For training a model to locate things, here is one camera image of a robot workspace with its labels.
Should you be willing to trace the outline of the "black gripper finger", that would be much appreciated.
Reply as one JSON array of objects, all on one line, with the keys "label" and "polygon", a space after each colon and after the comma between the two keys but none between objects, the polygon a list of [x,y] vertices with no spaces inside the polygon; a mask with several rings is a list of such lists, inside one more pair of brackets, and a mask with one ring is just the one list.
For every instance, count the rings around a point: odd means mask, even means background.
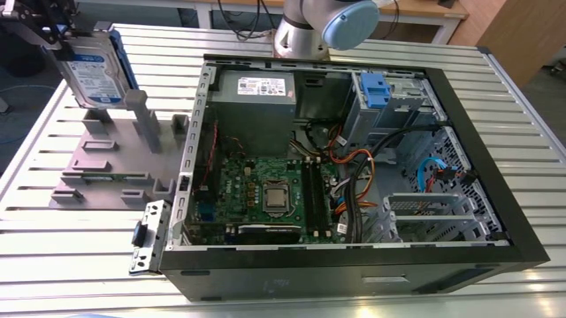
[{"label": "black gripper finger", "polygon": [[65,38],[65,32],[70,29],[50,22],[45,13],[1,11],[1,24],[26,42],[52,51],[57,60],[73,59],[73,49]]}]

